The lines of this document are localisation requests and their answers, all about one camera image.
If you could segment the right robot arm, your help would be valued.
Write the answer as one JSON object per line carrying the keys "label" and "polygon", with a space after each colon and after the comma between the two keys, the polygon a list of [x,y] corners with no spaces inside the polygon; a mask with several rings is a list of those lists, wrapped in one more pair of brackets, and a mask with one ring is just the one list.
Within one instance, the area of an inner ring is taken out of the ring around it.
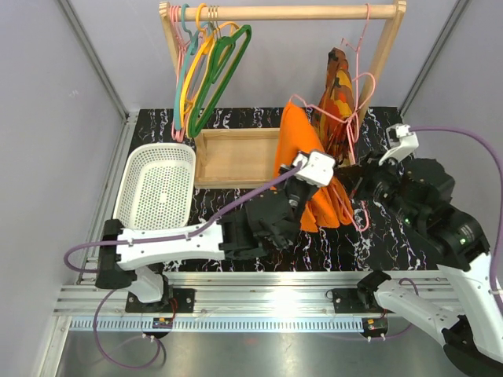
{"label": "right robot arm", "polygon": [[439,255],[437,267],[461,313],[413,294],[383,271],[357,284],[358,305],[396,313],[432,337],[467,376],[502,374],[502,313],[492,295],[490,245],[477,220],[451,203],[455,180],[434,159],[411,159],[402,173],[380,156],[341,167],[335,177],[353,199],[374,200]]}

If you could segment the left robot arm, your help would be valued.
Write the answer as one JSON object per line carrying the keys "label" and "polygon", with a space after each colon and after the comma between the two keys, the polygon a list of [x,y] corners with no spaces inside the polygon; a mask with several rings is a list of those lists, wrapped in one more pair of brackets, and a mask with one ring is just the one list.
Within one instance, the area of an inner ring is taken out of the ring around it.
{"label": "left robot arm", "polygon": [[300,230],[307,201],[330,178],[307,163],[281,168],[281,176],[223,207],[203,224],[177,229],[127,229],[105,222],[95,286],[127,289],[153,312],[165,310],[171,294],[151,265],[170,260],[247,260],[268,253],[267,244],[288,248]]}

